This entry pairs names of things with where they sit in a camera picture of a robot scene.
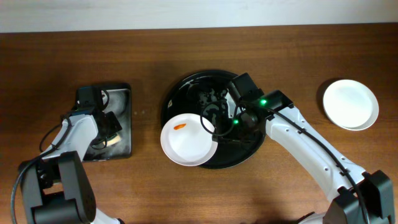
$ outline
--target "white dish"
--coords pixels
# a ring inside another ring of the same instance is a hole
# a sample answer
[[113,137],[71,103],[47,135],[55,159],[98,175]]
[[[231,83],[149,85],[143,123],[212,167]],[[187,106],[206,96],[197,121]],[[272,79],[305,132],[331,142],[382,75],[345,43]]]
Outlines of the white dish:
[[[183,128],[174,128],[184,124]],[[207,119],[203,118],[203,124],[209,131],[214,131]],[[205,163],[214,155],[218,145],[203,129],[197,114],[180,114],[170,119],[162,129],[160,143],[167,157],[183,166]]]
[[379,103],[372,91],[354,80],[332,83],[323,95],[323,108],[333,123],[352,131],[372,126],[379,115]]

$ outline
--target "white wall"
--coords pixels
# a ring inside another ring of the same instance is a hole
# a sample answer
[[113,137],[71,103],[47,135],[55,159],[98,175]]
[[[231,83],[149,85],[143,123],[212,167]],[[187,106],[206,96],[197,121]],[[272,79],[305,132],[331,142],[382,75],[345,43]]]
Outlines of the white wall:
[[398,0],[0,0],[0,32],[398,22]]

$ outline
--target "black plate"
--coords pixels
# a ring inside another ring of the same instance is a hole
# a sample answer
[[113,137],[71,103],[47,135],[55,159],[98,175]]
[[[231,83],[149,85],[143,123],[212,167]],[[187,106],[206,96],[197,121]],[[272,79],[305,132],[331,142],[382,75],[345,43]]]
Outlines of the black plate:
[[[206,100],[222,99],[226,94],[225,85],[236,76],[238,75],[223,70],[205,70],[182,79],[172,88],[163,103],[160,118],[162,128],[169,119],[176,115],[183,113],[200,114]],[[213,125],[217,120],[217,129],[221,129],[221,132],[223,132],[229,128],[232,121],[228,117],[226,109],[214,109],[208,110],[208,112],[208,115],[203,117],[212,122]],[[239,128],[234,128],[225,137],[237,139],[238,133]],[[222,169],[245,161],[259,149],[264,142],[265,135],[256,132],[252,136],[246,137],[250,140],[247,143],[219,143],[215,155],[200,166],[207,169]]]

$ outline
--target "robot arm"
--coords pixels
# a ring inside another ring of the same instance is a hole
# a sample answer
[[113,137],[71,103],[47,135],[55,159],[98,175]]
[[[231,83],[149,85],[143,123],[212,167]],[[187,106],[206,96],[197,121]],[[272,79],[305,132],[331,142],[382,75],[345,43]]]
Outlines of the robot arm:
[[[28,223],[123,223],[96,208],[95,196],[81,163],[90,145],[121,129],[112,112],[103,113],[106,106],[98,96],[101,90],[93,86],[78,90],[74,109],[68,119],[62,121],[60,132],[43,153],[52,152],[25,173],[21,189]],[[62,183],[62,192],[44,193],[44,189],[59,183]]]
[[[307,123],[293,102],[281,91],[265,95],[247,73],[232,79],[227,88],[227,103],[231,99],[234,105],[244,108],[244,111],[235,117],[241,121],[239,124],[243,134],[260,131],[281,144],[311,174],[331,202],[326,213],[309,215],[300,224],[366,223],[362,216],[365,214],[362,213],[363,208],[345,174],[351,176],[363,196],[364,206],[372,224],[395,223],[393,188],[388,176],[380,170],[368,174],[362,167],[348,160]],[[323,144],[342,167],[339,167],[326,150],[307,134]]]
[[[345,169],[349,170],[356,184],[364,179],[362,174],[365,170],[348,160],[318,134],[307,123],[296,107],[286,107],[279,112],[319,139],[340,160]],[[341,174],[340,168],[336,166],[331,157],[317,143],[295,129],[284,119],[275,116],[272,120],[267,121],[266,133],[271,139],[277,141],[288,150],[307,172],[311,174],[323,190],[323,193],[325,193],[329,202],[339,196],[338,189],[341,187],[345,187],[346,189],[352,188],[348,179]]]

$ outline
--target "wood grain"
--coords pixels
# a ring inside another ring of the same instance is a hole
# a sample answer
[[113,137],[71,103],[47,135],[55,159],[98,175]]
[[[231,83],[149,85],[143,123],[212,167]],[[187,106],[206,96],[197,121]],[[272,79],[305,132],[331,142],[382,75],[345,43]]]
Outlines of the wood grain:
[[[210,68],[248,72],[264,92],[282,90],[345,156],[392,179],[398,207],[397,65],[398,24],[0,34],[0,223],[10,223],[17,166],[39,153],[79,86],[108,81],[132,86],[133,155],[84,164],[107,214],[126,223],[249,224],[324,212],[319,186],[270,139],[223,170],[179,166],[162,152],[165,94]],[[326,118],[319,96],[333,78],[374,92],[380,115],[371,128],[347,131]],[[16,209],[25,223],[20,194]]]

